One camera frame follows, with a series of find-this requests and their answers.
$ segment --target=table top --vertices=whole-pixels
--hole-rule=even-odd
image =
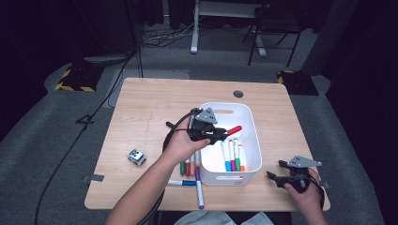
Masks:
[[[234,91],[243,97],[235,97]],[[165,123],[175,123],[193,108],[207,102],[247,105],[253,115],[262,155],[262,168],[242,187],[203,186],[205,209],[223,211],[297,211],[283,188],[266,177],[266,171],[288,175],[278,160],[300,155],[312,158],[299,120],[285,87],[278,83],[215,82],[173,79],[127,78],[122,86],[94,174],[85,198],[89,209],[112,209],[129,187],[161,155],[169,132]],[[132,164],[127,154],[138,149],[146,155],[142,166]],[[179,165],[171,179],[186,179]],[[195,187],[167,187],[160,210],[198,209]],[[326,195],[324,210],[330,209]]]

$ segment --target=small camera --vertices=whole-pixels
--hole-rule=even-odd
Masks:
[[[146,156],[144,153],[138,151],[137,149],[133,149],[131,152],[129,152],[127,158],[137,166],[141,166],[146,161]]]

